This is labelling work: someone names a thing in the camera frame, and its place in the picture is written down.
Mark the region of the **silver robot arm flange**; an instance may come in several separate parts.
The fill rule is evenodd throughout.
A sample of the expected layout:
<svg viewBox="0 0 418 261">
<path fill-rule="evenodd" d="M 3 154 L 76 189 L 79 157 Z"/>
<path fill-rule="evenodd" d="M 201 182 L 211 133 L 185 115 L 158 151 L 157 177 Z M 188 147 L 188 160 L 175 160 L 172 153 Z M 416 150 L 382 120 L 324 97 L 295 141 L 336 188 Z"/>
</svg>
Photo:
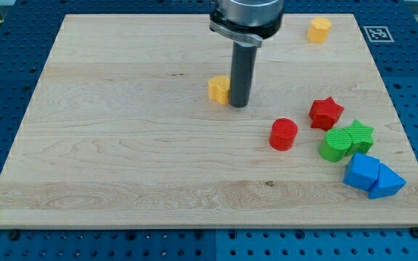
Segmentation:
<svg viewBox="0 0 418 261">
<path fill-rule="evenodd" d="M 209 28 L 242 46 L 260 48 L 278 32 L 283 14 L 282 0 L 217 0 Z"/>
</svg>

